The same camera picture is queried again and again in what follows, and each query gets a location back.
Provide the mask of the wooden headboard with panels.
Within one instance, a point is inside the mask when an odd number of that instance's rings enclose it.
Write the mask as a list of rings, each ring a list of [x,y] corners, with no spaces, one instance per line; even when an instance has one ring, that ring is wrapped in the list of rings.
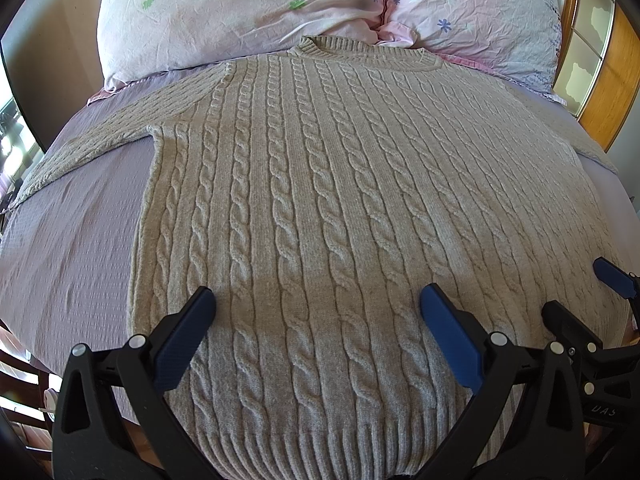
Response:
[[[639,93],[639,35],[620,0],[560,0],[554,91],[605,151]]]

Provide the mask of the left floral pink pillow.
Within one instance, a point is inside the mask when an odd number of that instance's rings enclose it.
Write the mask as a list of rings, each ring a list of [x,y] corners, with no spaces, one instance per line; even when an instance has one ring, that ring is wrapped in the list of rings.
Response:
[[[374,44],[382,14],[383,0],[102,0],[96,41],[104,87],[288,50],[305,36]]]

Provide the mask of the right floral pink pillow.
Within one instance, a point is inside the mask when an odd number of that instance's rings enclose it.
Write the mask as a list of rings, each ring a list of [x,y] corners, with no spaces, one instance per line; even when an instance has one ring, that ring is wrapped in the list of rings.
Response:
[[[553,91],[562,44],[558,0],[386,0],[378,40],[429,50],[559,101]]]

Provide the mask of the floral pink pillow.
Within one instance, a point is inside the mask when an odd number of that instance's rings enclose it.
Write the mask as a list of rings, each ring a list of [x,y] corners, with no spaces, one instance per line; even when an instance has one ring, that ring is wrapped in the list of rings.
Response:
[[[104,87],[288,50],[305,36],[374,44],[382,14],[383,0],[102,0],[96,41]]]
[[[558,0],[386,0],[378,40],[429,50],[559,101],[553,91],[562,44]]]

